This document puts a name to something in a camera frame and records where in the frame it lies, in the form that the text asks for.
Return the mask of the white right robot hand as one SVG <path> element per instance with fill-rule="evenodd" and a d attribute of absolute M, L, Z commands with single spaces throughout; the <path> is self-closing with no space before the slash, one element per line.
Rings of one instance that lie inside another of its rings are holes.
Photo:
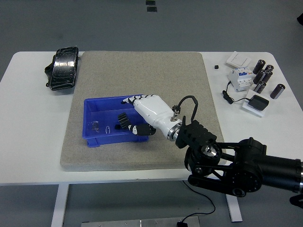
<path fill-rule="evenodd" d="M 151 127 L 161 130 L 171 141 L 181 127 L 181 120 L 158 95 L 131 96 L 123 99 L 121 103 L 131 104 Z"/>

